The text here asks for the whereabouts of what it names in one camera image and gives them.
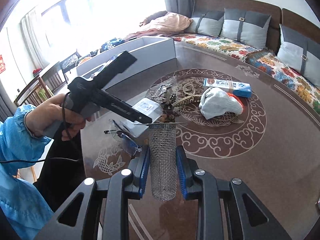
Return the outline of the person's left hand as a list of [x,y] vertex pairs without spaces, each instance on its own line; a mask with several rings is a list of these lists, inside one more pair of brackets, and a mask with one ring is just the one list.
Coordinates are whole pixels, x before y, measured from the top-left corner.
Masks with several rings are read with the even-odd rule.
[[[25,126],[35,137],[44,136],[44,130],[47,127],[51,126],[55,121],[63,120],[61,105],[64,97],[64,94],[55,95],[26,115]],[[86,122],[91,121],[91,117],[84,119],[80,114],[66,109],[65,121],[72,125],[61,132],[62,141],[70,140],[68,134],[71,138],[75,137],[86,126]]]

